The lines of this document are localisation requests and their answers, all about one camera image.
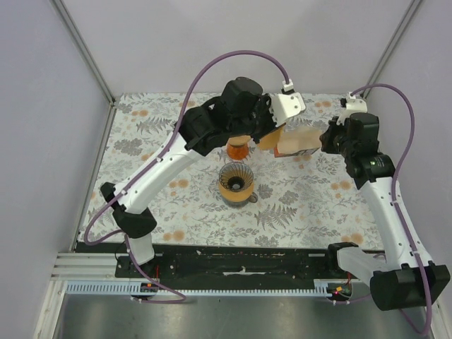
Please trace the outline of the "grey glass dripper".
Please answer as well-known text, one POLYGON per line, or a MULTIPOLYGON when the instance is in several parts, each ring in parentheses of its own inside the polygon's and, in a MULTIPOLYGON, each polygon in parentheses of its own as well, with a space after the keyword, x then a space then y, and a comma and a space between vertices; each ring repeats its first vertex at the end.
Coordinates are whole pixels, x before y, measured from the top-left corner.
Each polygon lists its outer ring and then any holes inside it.
POLYGON ((222 188, 232 192, 248 189, 254 182, 251 168, 242 162, 230 162, 219 172, 219 184, 222 188))

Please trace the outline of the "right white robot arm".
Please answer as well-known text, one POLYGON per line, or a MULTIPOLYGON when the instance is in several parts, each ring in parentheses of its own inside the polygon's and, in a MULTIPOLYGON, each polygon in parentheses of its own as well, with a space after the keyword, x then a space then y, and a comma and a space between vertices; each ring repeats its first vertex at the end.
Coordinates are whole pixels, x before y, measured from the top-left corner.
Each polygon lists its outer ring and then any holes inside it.
POLYGON ((374 217, 383 242, 385 260, 362 251, 357 244, 328 246, 325 273, 339 278, 351 273, 365 283, 382 311, 425 307, 435 302, 451 279, 445 265, 436 265, 425 250, 408 216, 395 181, 395 166, 379 151, 379 119, 358 112, 341 120, 334 116, 321 137, 321 149, 342 155, 374 217))

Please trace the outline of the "wooden ring dripper stand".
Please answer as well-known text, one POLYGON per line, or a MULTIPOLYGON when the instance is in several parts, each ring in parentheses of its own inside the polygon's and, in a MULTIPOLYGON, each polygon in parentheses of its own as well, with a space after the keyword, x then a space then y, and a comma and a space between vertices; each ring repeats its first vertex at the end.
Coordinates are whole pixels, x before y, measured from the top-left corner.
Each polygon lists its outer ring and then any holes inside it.
POLYGON ((234 147, 239 147, 242 145, 246 145, 250 140, 251 136, 236 136, 229 138, 227 143, 234 147))

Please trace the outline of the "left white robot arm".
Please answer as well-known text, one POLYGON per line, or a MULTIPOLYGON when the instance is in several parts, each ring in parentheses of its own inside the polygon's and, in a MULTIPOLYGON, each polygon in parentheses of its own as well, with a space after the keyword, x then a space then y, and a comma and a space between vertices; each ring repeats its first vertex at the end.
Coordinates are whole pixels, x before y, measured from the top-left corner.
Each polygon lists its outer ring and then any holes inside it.
POLYGON ((133 272, 145 278, 155 271, 152 231, 157 222, 148 205, 157 193, 189 165, 225 146, 230 138, 250 136, 259 142, 273 132, 276 122, 272 99, 249 78, 229 81, 221 95, 184 113, 180 127, 132 179, 101 186, 104 199, 112 205, 116 224, 128 238, 134 256, 133 272))

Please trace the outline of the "orange coffee filter box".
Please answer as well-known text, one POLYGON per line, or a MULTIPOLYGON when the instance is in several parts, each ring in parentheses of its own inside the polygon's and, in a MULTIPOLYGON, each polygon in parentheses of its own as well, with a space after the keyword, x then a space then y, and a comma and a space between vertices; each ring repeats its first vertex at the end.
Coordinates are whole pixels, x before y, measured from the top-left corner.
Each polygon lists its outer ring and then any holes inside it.
POLYGON ((274 149, 274 155, 275 157, 312 155, 321 148, 321 134, 321 130, 308 126, 285 131, 274 149))

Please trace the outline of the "grey glass carafe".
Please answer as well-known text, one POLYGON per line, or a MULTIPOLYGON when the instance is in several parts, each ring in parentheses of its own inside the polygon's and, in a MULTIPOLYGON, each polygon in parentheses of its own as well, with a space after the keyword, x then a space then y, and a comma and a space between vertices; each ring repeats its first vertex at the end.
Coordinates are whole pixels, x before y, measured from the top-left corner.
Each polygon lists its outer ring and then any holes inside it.
POLYGON ((233 208, 241 208, 241 207, 245 206, 248 203, 257 203, 258 202, 258 196, 255 193, 252 193, 250 195, 250 197, 248 197, 247 199, 245 199, 243 201, 231 201, 231 200, 226 199, 226 198, 222 198, 222 200, 228 206, 231 206, 233 208))

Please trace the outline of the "orange glass carafe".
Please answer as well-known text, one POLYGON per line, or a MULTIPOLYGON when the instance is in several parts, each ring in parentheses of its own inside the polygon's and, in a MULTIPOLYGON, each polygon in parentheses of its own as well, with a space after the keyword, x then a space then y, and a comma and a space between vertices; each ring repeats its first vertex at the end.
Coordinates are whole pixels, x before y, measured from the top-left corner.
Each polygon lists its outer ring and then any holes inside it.
POLYGON ((242 144, 242 145, 232 145, 230 143, 227 144, 227 155, 230 159, 241 161, 245 159, 249 154, 249 147, 248 144, 242 144))

